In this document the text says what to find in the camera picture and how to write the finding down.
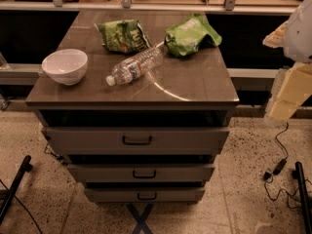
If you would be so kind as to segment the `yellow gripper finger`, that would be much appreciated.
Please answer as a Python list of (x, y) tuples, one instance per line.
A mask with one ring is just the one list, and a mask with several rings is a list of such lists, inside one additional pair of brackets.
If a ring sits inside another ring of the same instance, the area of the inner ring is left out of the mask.
[(275, 121), (288, 121), (311, 96), (312, 64), (296, 62), (286, 72), (268, 117)]
[(284, 46), (284, 34), (288, 25), (286, 20), (281, 25), (279, 25), (274, 31), (268, 34), (262, 44), (269, 48), (282, 48)]

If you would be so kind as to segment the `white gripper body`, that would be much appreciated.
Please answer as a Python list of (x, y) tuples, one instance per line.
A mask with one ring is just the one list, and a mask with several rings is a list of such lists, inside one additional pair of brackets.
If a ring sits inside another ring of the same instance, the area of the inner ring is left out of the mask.
[(312, 0), (303, 0), (291, 14), (284, 34), (284, 55), (294, 61), (312, 61)]

